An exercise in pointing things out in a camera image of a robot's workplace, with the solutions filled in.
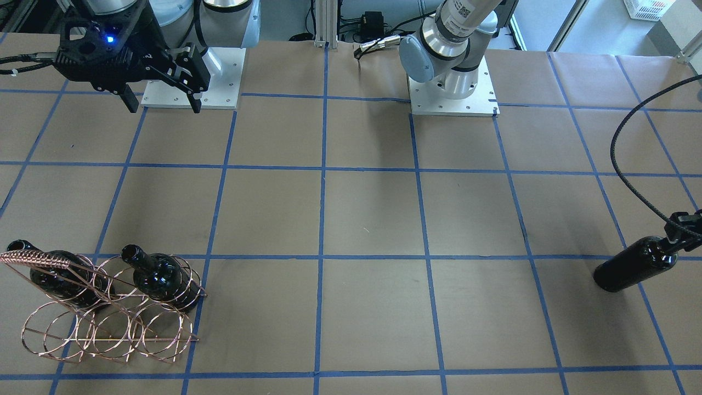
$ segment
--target metal wire rack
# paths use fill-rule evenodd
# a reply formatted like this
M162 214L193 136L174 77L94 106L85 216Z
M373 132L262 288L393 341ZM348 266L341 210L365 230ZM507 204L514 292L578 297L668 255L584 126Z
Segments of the metal wire rack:
M90 356L126 364L135 354L175 363L190 342L199 340L193 333L191 318L169 304L191 287L195 287L198 294L191 304L207 296L200 285L200 275L185 259L172 256L188 275L183 293L172 300L154 301L131 282L133 269L119 257L96 266L88 257L77 256L86 266L52 259L49 254L31 250L0 254L0 262L52 299L34 310L22 326L21 340L26 350L66 363L80 363ZM71 298L60 299L44 292L16 266L28 266L52 276L48 268L67 269L79 281L58 277L82 286L83 290ZM89 278L80 276L78 271L87 272ZM78 309L71 302L84 292L94 292L98 299L91 306Z

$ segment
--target blue tape grid line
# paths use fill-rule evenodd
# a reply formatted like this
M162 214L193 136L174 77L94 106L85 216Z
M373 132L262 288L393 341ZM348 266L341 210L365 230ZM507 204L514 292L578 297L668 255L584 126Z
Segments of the blue tape grid line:
M118 162L46 162L46 161L18 161L4 160L0 165L23 165L29 166L66 166L66 167L123 167L123 163ZM319 166L276 166L264 164L195 164L195 163L129 163L127 167L167 167L176 169L244 169L244 170L298 170L298 171L321 171ZM503 169L414 169L409 167L325 167L326 171L395 171L414 173L469 173L469 174L506 174ZM617 176L613 172L599 171L559 171L559 170L511 170L512 174L530 175L555 175L555 176ZM667 174L667 173L624 173L627 177L668 177L677 178L702 178L702 174Z
M317 253L317 310L314 315L313 395L319 395L319 371L322 369L322 293L324 286L324 207L326 202L326 132L329 108L329 43L324 46L324 101L322 108L322 177L319 183L319 246Z
M57 94L60 91L53 90L42 90L42 89L3 89L0 88L0 93L47 93L47 94ZM64 94L67 95L111 95L110 92L97 92L97 91L66 91ZM143 92L135 92L137 96L141 96ZM327 100L342 100L342 101L394 101L398 103L410 103L409 99L406 98L392 98L392 97L378 97L378 98L362 98L356 96L325 96L325 95L298 95L298 94L288 94L288 93L255 93L255 92L243 92L242 96L257 96L257 97L267 97L267 98L310 98L310 99L327 99ZM509 102L498 102L499 105L506 107L527 107L527 108L569 108L568 105L559 104L537 104L537 103L509 103ZM609 111L630 111L631 108L627 107L601 107L601 106L590 106L590 105L573 105L570 108L577 110L609 110ZM695 109L682 109L682 108L647 108L647 111L652 112L702 112L702 110Z
M618 62L618 64L619 64L620 68L621 68L622 73L624 74L624 77L627 79L627 81L628 81L628 83L629 83L631 89L634 90L634 86L633 86L633 84L631 83L631 80L628 78L628 75L625 73L624 68L623 68L621 62L619 62L619 59L618 59L618 58L616 58L616 59L617 59L617 62ZM561 81L561 79L560 79L560 76L558 75L558 71L556 70L555 63L554 63L554 61L553 61L553 58L552 58L552 54L551 54L551 53L548 54L548 61L549 61L549 63L551 64L551 68L552 68L552 70L553 70L553 73L554 73L554 75L555 75L555 77L556 77L556 81L557 81L558 86L559 86L559 88L560 88L560 90L561 90L561 93L562 93L562 95L563 95L563 99L566 101L566 104L569 106L569 111L570 111L571 116L572 116L572 118L573 118L573 122L575 123L575 126L576 126L576 128L577 128L577 130L578 130L578 135L581 137L581 141L583 142L583 147L585 148L585 152L587 153L588 159L590 160L590 165L592 166L592 170L593 170L594 172L597 172L597 167L595 166L595 163L594 163L594 161L592 160L592 156L590 155L590 150L588 149L588 145L587 145L587 143L585 142L585 139L584 139L584 137L583 137L583 133L582 133L582 131L581 131L581 129L580 129L580 126L578 125L578 121L577 121L577 119L575 118L575 114L574 114L574 112L573 112L573 109L570 107L570 102L569 102L568 96L566 95L565 88L564 88L564 86L563 86L563 84L562 84L562 81ZM650 117L649 117L649 121L651 122L651 126L654 127L653 122L651 121L651 118L650 118ZM668 156L668 159L670 160L670 162L671 162L671 164L672 164L672 163L673 163L673 159L672 159L670 156ZM610 213L610 215L611 215L611 217L612 217L612 221L614 222L614 225L615 225L615 227L616 227L617 233L618 233L618 235L619 235L619 239L620 239L620 241L621 241L621 244L622 244L623 247L626 247L626 241L625 241L625 239L624 239L624 235L622 234L621 227L619 226L619 222L617 221L616 215L614 214L614 210L611 208L611 203L610 203L610 201L609 201L609 198L607 197L607 192L604 190L604 186L602 185L602 181L600 180L599 176L596 176L596 177L597 177L597 183L600 185L600 189L601 189L601 191L602 191L602 196L603 196L603 198L604 198L604 201L605 201L605 203L607 204L607 209L609 210L609 213ZM654 312L653 312L653 310L652 310L651 307L650 307L650 303L649 303L648 297L646 296L646 292L645 292L645 290L644 290L644 288L643 288L643 285L642 285L641 283L639 283L639 284L638 284L638 288L639 288L639 291L640 291L641 296L642 296L642 298L643 298L644 304L646 305L646 308L647 308L647 310L648 310L648 312L649 312L649 316L650 316L650 318L651 318L651 322L652 322L652 324L653 324L653 326L654 326L654 328L655 328L655 330L656 330L656 334L658 335L658 340L659 340L660 343L661 343L661 347L662 347L662 349L663 349L663 352L665 353L665 357L666 357L667 360L668 360L668 365L670 366L670 370L671 370L671 372L673 373L673 377L675 378L675 382L677 383L677 387L678 387L678 389L679 389L679 391L680 391L680 395L685 395L685 390L684 390L683 387L682 387L682 382L680 381L680 377L679 377L679 375L677 374L676 369L674 368L673 359L671 358L670 352L668 351L668 347L667 347L667 345L666 345L666 343L665 343L665 339L663 338L663 333L661 332L661 329L660 329L660 327L658 326L658 321L656 320L656 317L655 317L655 315L654 315Z
M63 83L61 90L58 92L58 95L56 96L56 100L53 102L53 105L51 106L51 110L49 111L48 115L46 116L46 120L44 121L44 124L41 125L41 129L39 130L39 134L37 134L37 138L34 140L34 144L32 144L32 148L29 150L29 153L27 154L27 158L24 160L24 162L21 163L22 168L20 169L20 173L17 175L15 182L12 184L10 191L8 192L7 196L5 197L5 201L3 202L2 207L0 207L0 218L2 218L2 216L5 214L5 210L7 209L7 206L10 204L10 200L12 199L13 195L15 194L15 191L17 190L17 186L20 184L20 180L22 179L22 176L25 174L25 171L27 170L27 166L29 166L29 161L32 160L32 156L34 155L34 151L37 150L37 147L39 146L39 141L41 140L41 137L46 132L46 128L48 127L49 123L51 122L51 118L53 117L54 112L56 112L56 108L58 107L58 103L61 101L61 97L63 97L63 93L66 90L67 85L68 85L68 80L66 80Z
M422 222L422 239L424 242L424 256L427 266L427 283L429 286L429 301L432 307L432 322L434 324L434 338L437 347L437 360L439 362L439 378L441 380L442 395L448 395L449 390L446 385L446 368L444 366L444 349L441 344L441 331L439 330L439 316L437 314L436 295L434 293L434 276L432 273L431 253L429 252L429 233L427 231L427 219L424 211L424 195L422 193L422 178L419 172L419 155L417 151L417 135L414 130L414 118L409 114L409 130L412 137L412 155L414 156L414 171L417 181L417 197L419 199L419 217Z
M512 192L512 199L514 200L515 209L517 210L517 218L519 219L519 227L522 229L522 236L524 238L524 248L526 249L526 254L529 259L529 265L531 266L531 274L534 277L534 282L536 284L536 291L538 293L538 299L541 303L541 311L543 312L544 321L546 323L546 329L548 330L548 337L551 341L551 347L553 349L553 357L556 362L556 367L558 371L559 378L561 379L561 386L563 388L563 395L569 395L568 384L566 383L565 373L563 371L563 364L561 363L560 353L558 352L558 345L556 343L556 336L553 332L553 326L551 325L551 318L548 315L548 306L546 305L546 298L543 294L543 288L541 287L541 280L538 277L538 269L536 268L536 262L534 256L531 253L531 245L529 244L529 236L527 235L527 226L524 223L524 217L522 216L522 208L519 204L519 198L517 196L517 189L515 187L514 179L512 178L512 173L510 171L510 165L507 161L507 153L505 152L505 146L502 142L502 136L500 135L500 127L497 123L497 118L493 117L493 125L495 126L495 133L497 135L497 142L500 146L500 153L502 155L502 161L505 164L505 171L507 172L507 179L510 184L510 191Z
M217 230L217 221L219 220L219 211L222 206L222 195L224 193L225 182L227 180L227 164L229 164L230 152L232 150L232 142L234 140L234 130L237 125L237 112L234 111L232 114L232 123L229 130L229 138L227 139L227 149L224 155L224 166L222 168L222 176L220 177L219 189L217 190L217 200L215 201L215 211L212 215L212 225L210 227L210 237L207 242L207 253L205 256L205 267L202 269L201 285L202 287L207 286L207 276L209 274L210 262L212 260L212 248L214 246L215 234ZM200 298L197 304L197 312L195 313L195 320L193 322L193 334L197 335L198 329L200 328L200 318L202 316L204 298ZM185 364L185 378L183 379L183 387L181 389L182 395L187 395L187 388L190 384L190 372L192 371L192 362L195 357L195 351L197 350L197 342L190 344L190 352L187 355L187 362Z
M702 365L676 365L677 370L699 371ZM564 366L563 368L492 368L448 369L447 376L465 375L538 375L598 372L656 372L670 370L669 365ZM326 370L319 372L223 372L223 373L71 373L61 380L183 380L189 379L266 379L319 377L404 377L438 376L438 370ZM53 380L54 374L0 375L0 381Z
M626 72L626 69L624 68L624 65L622 64L619 57L616 57L616 61L619 64L619 68L621 69L621 72L624 74L624 77L626 78L627 83L629 83L629 87L634 92L634 95L636 96L636 100L639 101L639 103L641 103L641 101L642 101L641 96L639 96L639 93L636 91L636 88L634 87L634 84L632 83L631 78L629 78L629 74ZM658 139L658 142L661 144L661 147L662 147L663 151L665 152L665 156L668 157L668 161L670 162L670 165L673 166L673 171L675 172L675 175L678 177L678 179L680 180L680 183L682 184L682 187L685 189L685 193L687 193L687 197L690 199L690 202L695 207L695 210L699 209L699 207L697 207L697 203L695 202L695 199L692 197L692 194L690 193L690 190L687 188L687 184L685 183L685 180L682 178L680 171L677 169L677 165L675 165L675 161L673 161L673 156L670 154L670 151L665 146L665 143L663 142L663 137L661 137L661 134L658 132L658 128L656 128L656 125L654 124L654 121L651 118L651 115L649 114L648 110L645 107L643 107L641 109L641 111L643 111L644 115L646 115L646 118L648 119L649 124L651 125L651 128L654 130L654 133L656 134L656 138Z
M627 83L629 83L629 87L633 91L634 95L636 96L636 100L641 102L641 97L639 96L638 92L636 91L636 88L634 87L634 84L631 81L631 78L629 78L629 74L627 74L624 65L622 64L621 60L619 57L616 57L616 61L619 64L619 68L621 69L621 72L624 74L624 77L626 78ZM677 166L675 165L675 162L673 161L673 157L668 151L668 148L665 146L665 143L663 142L663 139L661 138L660 133L658 132L658 129L656 128L656 125L653 122L653 119L651 118L651 115L648 113L646 108L642 108L642 111L646 115L646 118L649 121L649 124L651 125L651 128L653 128L654 133L656 134L656 137L658 139L658 142L661 144L661 147L663 148L663 151L665 152L665 155L668 157L668 160L670 161L670 164L673 166L673 170L675 170L675 173L679 176L678 178L680 179L680 183L682 184L682 187L685 189L685 192L687 193L688 198L690 199L690 202L693 204L695 207L695 210L698 209L697 204L695 203L695 200L692 197L692 194L690 193L689 189L687 188L687 184L685 183L685 180L680 176L680 172L677 170ZM658 335L658 340L661 343L661 346L663 347L663 353L665 354L665 358L668 360L668 365L670 365L670 369L673 372L673 377L675 378L675 383L677 384L677 388L680 391L680 395L685 395L685 389L682 385L682 381L680 380L680 375L677 374L677 370L675 369L675 364L673 362L673 357L670 355L670 350L668 349L668 345L665 342L665 337L663 336L663 331L661 330L660 325L658 325L658 320L656 320L656 314L654 314L654 310L651 307L651 303L649 301L648 296L646 295L646 290L644 289L644 285L639 283L638 284L639 291L641 292L641 296L644 300L644 304L646 305L646 310L649 312L649 316L651 317L651 322L653 323L654 328L656 329L656 334Z

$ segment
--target white mounting plate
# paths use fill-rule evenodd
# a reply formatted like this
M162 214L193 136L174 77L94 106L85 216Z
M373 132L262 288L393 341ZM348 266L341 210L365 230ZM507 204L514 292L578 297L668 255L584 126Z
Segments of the white mounting plate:
M210 48L210 50L214 51L222 61L222 74L212 76L209 89L202 94L202 108L236 110L246 49ZM162 81L149 81L146 84L141 104L144 107L155 108L190 108L185 93Z
M412 114L415 115L451 115L456 117L492 117L500 113L495 89L487 69L485 58L478 67L480 78L475 91L465 99L448 99L441 97L441 90L434 89L435 80L420 83L409 80L409 98L412 102Z

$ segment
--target bottle neck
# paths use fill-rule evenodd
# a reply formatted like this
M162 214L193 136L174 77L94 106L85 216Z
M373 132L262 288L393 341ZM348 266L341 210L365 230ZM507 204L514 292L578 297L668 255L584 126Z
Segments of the bottle neck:
M159 267L159 263L154 257L134 244L127 245L122 249L121 258L129 264L129 266L132 266L134 270L144 273L154 272Z
M26 240L15 240L7 246L7 251L17 251L17 250L35 250L41 251L39 248L33 246L30 242Z

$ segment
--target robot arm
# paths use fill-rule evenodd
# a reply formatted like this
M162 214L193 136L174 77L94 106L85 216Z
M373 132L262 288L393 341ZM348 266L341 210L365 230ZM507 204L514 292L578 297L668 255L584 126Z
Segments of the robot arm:
M258 43L258 0L73 0L62 20L54 67L71 81L90 82L138 102L127 85L157 79L184 92L195 113L213 70L209 46L244 48ZM75 27L85 29L72 39Z
M482 29L485 32L494 31L489 26L496 26L492 12L499 3L500 0L444 0L434 17L424 19L422 27L400 43L400 60L410 78L428 82L453 67L466 72L476 69L491 33L476 39L471 35L476 29L481 30L481 25L486 27Z

